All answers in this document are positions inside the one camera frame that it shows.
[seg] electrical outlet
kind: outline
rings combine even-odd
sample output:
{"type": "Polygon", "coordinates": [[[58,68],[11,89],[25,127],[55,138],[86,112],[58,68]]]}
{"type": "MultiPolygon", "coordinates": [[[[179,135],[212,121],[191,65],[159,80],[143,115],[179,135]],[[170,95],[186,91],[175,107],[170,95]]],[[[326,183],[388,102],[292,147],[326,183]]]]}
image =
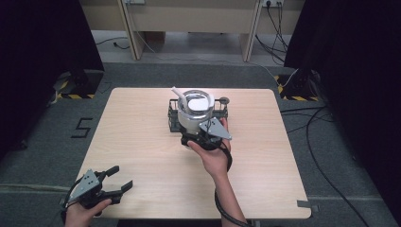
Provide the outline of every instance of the electrical outlet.
{"type": "Polygon", "coordinates": [[[278,8],[279,4],[281,3],[281,6],[284,4],[284,0],[262,0],[262,7],[267,7],[268,1],[270,1],[270,7],[271,8],[278,8]]]}

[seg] black curtain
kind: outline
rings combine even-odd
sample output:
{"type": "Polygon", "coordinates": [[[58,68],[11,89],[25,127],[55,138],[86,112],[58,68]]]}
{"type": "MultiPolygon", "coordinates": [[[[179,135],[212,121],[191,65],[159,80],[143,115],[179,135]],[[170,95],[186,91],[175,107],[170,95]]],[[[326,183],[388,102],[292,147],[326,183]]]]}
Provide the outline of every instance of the black curtain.
{"type": "Polygon", "coordinates": [[[64,72],[103,71],[79,0],[2,1],[0,159],[27,135],[64,72]]]}
{"type": "Polygon", "coordinates": [[[305,0],[285,66],[320,73],[344,136],[401,224],[401,1],[305,0]]]}

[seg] wooden table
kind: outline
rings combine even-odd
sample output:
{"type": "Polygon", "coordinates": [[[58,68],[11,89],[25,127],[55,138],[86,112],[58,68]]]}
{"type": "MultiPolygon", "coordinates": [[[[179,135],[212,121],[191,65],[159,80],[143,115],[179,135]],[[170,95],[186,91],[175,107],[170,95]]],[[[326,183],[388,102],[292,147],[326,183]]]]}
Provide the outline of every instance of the wooden table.
{"type": "MultiPolygon", "coordinates": [[[[191,89],[180,89],[182,92],[191,89]]],[[[309,218],[309,208],[273,91],[200,89],[227,96],[233,165],[229,177],[249,219],[309,218]]],[[[79,172],[120,171],[103,182],[115,190],[133,180],[121,203],[105,218],[220,218],[215,186],[201,158],[181,145],[168,127],[167,108],[177,98],[169,88],[113,90],[79,172]]]]}
{"type": "Polygon", "coordinates": [[[251,57],[260,0],[134,2],[118,0],[135,60],[141,59],[145,47],[143,31],[235,33],[239,34],[243,61],[251,57]]]}

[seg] human hand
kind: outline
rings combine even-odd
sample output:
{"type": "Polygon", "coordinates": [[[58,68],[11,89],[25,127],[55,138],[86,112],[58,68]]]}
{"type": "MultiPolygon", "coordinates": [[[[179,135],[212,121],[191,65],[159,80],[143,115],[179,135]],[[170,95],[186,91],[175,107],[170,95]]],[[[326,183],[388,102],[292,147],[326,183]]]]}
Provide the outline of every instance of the human hand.
{"type": "Polygon", "coordinates": [[[85,209],[79,202],[72,204],[67,209],[65,227],[88,227],[94,215],[100,213],[111,203],[112,200],[107,199],[91,209],[85,209]]]}
{"type": "MultiPolygon", "coordinates": [[[[228,123],[226,118],[220,119],[223,127],[228,131],[228,123]]],[[[228,150],[231,150],[230,141],[223,139],[223,146],[227,146],[228,150]]],[[[191,147],[195,152],[199,154],[202,159],[203,166],[206,171],[212,176],[213,179],[221,176],[227,176],[227,165],[228,160],[224,152],[216,148],[214,150],[205,150],[194,141],[188,141],[187,145],[191,147]]]]}

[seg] wrist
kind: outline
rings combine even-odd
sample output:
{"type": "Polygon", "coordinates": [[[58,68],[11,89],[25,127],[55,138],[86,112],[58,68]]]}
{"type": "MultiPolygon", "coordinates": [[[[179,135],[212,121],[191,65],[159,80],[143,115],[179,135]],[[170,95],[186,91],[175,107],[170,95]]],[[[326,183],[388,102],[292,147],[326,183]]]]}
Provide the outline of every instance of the wrist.
{"type": "Polygon", "coordinates": [[[212,176],[212,178],[213,178],[213,181],[215,182],[216,186],[218,186],[219,184],[222,184],[222,183],[229,182],[227,173],[217,174],[217,175],[212,176]]]}

